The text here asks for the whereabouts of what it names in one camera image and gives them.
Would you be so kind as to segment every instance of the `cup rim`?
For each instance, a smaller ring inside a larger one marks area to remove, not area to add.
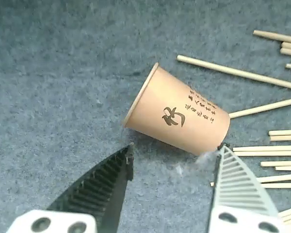
[[[138,92],[138,95],[137,97],[135,98],[134,102],[132,103],[126,117],[124,118],[124,121],[123,121],[123,125],[124,125],[124,128],[126,127],[127,125],[127,122],[132,114],[132,112],[134,111],[135,107],[137,106],[142,94],[144,93],[144,91],[146,90],[146,87],[148,86],[151,78],[153,77],[153,74],[155,73],[155,71],[157,70],[157,68],[159,67],[159,63],[155,63],[154,66],[152,67],[150,73],[148,74],[144,84],[142,85],[140,91]]]

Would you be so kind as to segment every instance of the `paper cup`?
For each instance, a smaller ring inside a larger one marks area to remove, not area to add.
[[[124,127],[134,129],[194,155],[215,151],[230,118],[156,63],[139,91]]]

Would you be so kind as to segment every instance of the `white plastic mount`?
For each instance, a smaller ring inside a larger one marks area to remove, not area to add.
[[[97,233],[97,226],[87,214],[31,210],[17,217],[7,233]]]
[[[209,233],[288,233],[279,217],[218,205],[211,211]]]

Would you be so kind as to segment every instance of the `gray carpet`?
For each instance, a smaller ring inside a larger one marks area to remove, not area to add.
[[[121,121],[155,62],[228,112],[291,98],[176,61],[183,54],[291,81],[291,57],[254,29],[291,35],[291,0],[0,0],[0,233],[131,141],[135,178],[118,232],[204,232],[213,159],[196,164],[122,132]],[[232,120],[225,141],[275,145],[267,131],[276,129],[291,129],[291,106]],[[263,160],[244,158],[257,176],[280,174],[260,168]],[[291,207],[291,189],[268,192],[280,211]]]

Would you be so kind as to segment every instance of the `black chinese character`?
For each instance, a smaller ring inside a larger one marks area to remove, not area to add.
[[[173,108],[173,110],[171,110],[170,108],[166,107],[166,108],[164,108],[164,113],[165,113],[165,115],[163,115],[162,118],[165,120],[167,125],[169,125],[169,126],[178,125],[177,122],[172,120],[172,118],[175,118],[175,115],[178,115],[181,117],[181,127],[183,126],[184,121],[185,121],[185,116],[181,113],[176,113],[176,108]]]

